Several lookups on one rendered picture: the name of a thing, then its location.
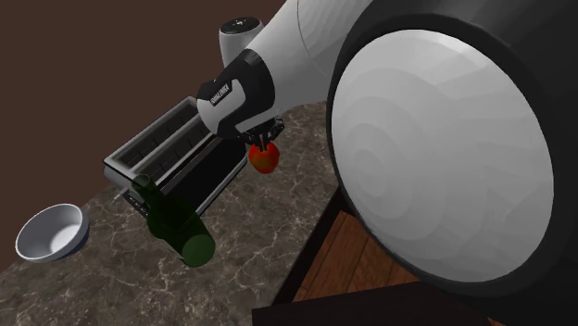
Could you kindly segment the dark green glass bottle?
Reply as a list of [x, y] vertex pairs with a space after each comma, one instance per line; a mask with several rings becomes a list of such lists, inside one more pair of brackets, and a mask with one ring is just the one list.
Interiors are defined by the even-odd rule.
[[147, 174], [132, 180], [132, 189], [144, 199], [149, 210], [148, 230], [164, 240], [189, 267], [200, 267], [213, 258], [216, 242], [195, 209], [183, 198], [163, 194]]

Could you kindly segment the white bowl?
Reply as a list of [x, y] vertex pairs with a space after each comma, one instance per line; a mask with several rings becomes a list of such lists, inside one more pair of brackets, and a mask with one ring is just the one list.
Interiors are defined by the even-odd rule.
[[16, 253], [32, 263], [47, 263], [80, 251], [89, 239], [87, 212], [73, 204], [57, 204], [30, 218], [15, 241]]

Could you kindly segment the silver black toaster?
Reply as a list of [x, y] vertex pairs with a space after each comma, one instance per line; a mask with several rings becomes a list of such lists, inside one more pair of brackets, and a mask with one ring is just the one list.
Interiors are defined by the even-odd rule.
[[148, 206], [132, 189], [139, 174], [163, 194], [185, 199], [201, 215], [247, 163], [245, 144], [215, 136], [185, 97], [128, 142], [104, 158], [104, 175], [141, 215]]

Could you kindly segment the red apple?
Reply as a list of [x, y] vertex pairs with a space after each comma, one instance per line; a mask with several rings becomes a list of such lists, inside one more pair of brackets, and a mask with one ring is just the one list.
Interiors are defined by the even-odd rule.
[[255, 170], [262, 174], [270, 174], [278, 166], [280, 151], [274, 143], [268, 143], [264, 151], [261, 151], [257, 145], [252, 145], [247, 157]]

